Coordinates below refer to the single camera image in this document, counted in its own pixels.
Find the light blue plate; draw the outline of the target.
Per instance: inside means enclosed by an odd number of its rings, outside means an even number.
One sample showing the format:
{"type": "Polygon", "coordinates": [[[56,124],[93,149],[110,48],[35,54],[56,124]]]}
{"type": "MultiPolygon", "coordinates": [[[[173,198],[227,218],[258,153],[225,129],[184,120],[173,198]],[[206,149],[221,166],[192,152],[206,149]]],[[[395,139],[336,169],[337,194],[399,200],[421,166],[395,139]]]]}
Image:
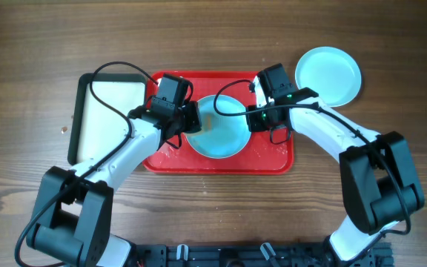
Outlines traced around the light blue plate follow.
{"type": "Polygon", "coordinates": [[[202,130],[185,134],[189,145],[211,159],[238,154],[249,142],[251,132],[245,116],[222,116],[214,110],[214,95],[198,101],[202,130]]]}
{"type": "Polygon", "coordinates": [[[295,81],[299,88],[310,88],[331,107],[352,102],[362,87],[363,78],[357,62],[335,47],[316,47],[298,61],[295,81]]]}

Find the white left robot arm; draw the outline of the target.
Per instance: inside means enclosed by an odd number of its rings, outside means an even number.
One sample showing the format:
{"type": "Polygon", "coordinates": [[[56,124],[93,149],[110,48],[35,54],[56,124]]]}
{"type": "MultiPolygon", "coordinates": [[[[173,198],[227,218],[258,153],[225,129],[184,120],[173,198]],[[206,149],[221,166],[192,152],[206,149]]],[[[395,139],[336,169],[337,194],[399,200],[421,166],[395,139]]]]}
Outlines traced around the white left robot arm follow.
{"type": "Polygon", "coordinates": [[[53,166],[42,177],[30,222],[15,247],[22,266],[23,242],[57,259],[58,266],[135,266],[135,244],[111,234],[113,195],[133,170],[167,141],[201,129],[195,101],[152,102],[126,116],[122,142],[99,161],[70,170],[53,166]]]}

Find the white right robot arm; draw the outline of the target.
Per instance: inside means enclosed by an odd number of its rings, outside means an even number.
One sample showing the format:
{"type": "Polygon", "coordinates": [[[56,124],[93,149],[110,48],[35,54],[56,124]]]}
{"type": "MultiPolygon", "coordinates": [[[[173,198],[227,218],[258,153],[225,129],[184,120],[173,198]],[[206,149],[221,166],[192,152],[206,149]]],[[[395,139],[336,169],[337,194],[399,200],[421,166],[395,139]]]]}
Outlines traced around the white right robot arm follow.
{"type": "Polygon", "coordinates": [[[388,234],[407,235],[425,203],[406,139],[380,134],[330,108],[309,88],[252,87],[247,120],[255,129],[284,126],[307,136],[339,163],[346,217],[325,240],[325,266],[350,266],[388,234]]]}

